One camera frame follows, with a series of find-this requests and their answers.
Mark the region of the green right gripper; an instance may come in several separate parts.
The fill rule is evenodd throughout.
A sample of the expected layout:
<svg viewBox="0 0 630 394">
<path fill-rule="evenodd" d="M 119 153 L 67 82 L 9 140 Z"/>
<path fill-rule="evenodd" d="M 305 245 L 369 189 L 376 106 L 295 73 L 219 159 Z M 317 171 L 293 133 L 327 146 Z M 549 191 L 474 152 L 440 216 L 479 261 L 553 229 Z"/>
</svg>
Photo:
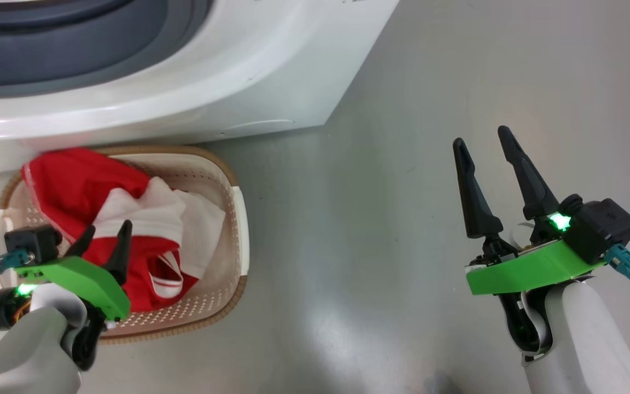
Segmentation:
<svg viewBox="0 0 630 394">
<path fill-rule="evenodd" d="M 533 224 L 530 242 L 545 244 L 556 241 L 532 248 L 517 257 L 517 247 L 500 237 L 504 227 L 488 207 L 475 177 L 474 161 L 464 140 L 456 138 L 453 140 L 453 159 L 466 236 L 468 239 L 483 239 L 483 261 L 505 261 L 492 266 L 466 266 L 465 277 L 472 294 L 527 292 L 575 279 L 604 266 L 604 260 L 594 265 L 587 264 L 563 240 L 557 240 L 562 237 L 562 232 L 550 220 L 550 215 L 557 212 L 558 200 L 510 128 L 498 127 L 498 138 L 522 192 L 523 216 Z"/>
</svg>

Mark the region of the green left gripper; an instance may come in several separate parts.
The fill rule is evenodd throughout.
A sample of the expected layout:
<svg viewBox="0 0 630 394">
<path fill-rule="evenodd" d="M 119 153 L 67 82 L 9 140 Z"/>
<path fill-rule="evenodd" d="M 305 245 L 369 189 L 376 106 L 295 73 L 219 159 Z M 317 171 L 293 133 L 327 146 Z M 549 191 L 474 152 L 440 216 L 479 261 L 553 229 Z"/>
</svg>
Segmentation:
<svg viewBox="0 0 630 394">
<path fill-rule="evenodd" d="M 124 320 L 130 300 L 121 285 L 127 280 L 132 247 L 132 222 L 125 220 L 116 235 L 116 245 L 103 267 L 81 258 L 94 239 L 96 228 L 88 226 L 65 252 L 65 258 L 47 264 L 20 266 L 14 270 L 26 280 L 47 280 L 101 309 L 108 320 Z"/>
</svg>

